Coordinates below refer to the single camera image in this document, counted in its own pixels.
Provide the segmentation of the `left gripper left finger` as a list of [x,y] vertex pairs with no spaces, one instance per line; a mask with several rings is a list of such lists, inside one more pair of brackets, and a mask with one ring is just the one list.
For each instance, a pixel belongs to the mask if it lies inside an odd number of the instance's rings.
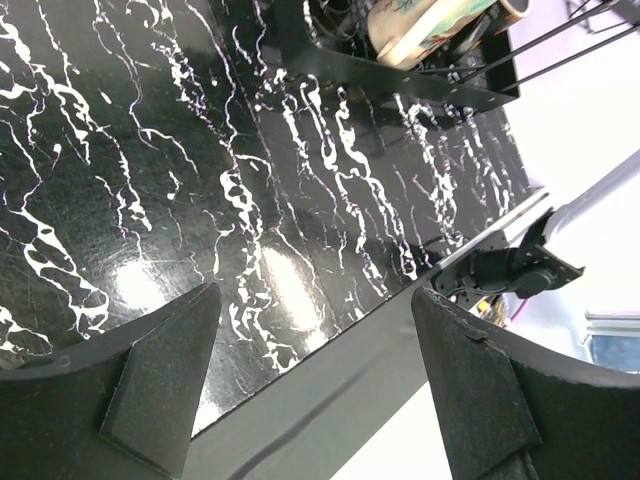
[[202,284],[2,371],[2,478],[180,478],[220,311],[218,286]]

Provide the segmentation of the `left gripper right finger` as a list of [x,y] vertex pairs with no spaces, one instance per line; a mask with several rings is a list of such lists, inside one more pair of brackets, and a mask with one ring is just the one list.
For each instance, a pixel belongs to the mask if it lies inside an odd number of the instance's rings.
[[638,478],[638,375],[554,352],[427,288],[411,309],[453,478]]

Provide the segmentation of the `beige printed mug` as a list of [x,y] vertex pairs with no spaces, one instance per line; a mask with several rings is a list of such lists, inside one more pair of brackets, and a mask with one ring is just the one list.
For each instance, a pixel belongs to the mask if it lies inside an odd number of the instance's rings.
[[376,61],[407,71],[492,7],[488,0],[381,0],[367,15]]

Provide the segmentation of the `black skull mug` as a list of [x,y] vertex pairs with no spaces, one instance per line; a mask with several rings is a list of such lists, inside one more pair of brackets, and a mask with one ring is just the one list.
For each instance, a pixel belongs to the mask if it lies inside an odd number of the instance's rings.
[[505,22],[515,23],[529,15],[531,0],[498,0],[498,17]]

